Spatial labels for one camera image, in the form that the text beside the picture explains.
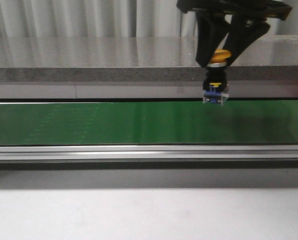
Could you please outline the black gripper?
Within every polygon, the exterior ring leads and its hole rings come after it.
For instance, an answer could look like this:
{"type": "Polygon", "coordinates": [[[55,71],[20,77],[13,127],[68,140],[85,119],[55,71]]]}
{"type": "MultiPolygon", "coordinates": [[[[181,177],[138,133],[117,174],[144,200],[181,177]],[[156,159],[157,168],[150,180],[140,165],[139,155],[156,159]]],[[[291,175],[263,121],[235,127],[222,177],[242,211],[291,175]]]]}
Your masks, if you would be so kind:
{"type": "Polygon", "coordinates": [[[223,49],[231,52],[230,66],[254,41],[265,35],[266,18],[286,20],[292,7],[275,0],[178,0],[183,13],[196,12],[196,62],[205,68],[227,35],[223,49]],[[233,15],[230,24],[225,15],[233,15]]]}

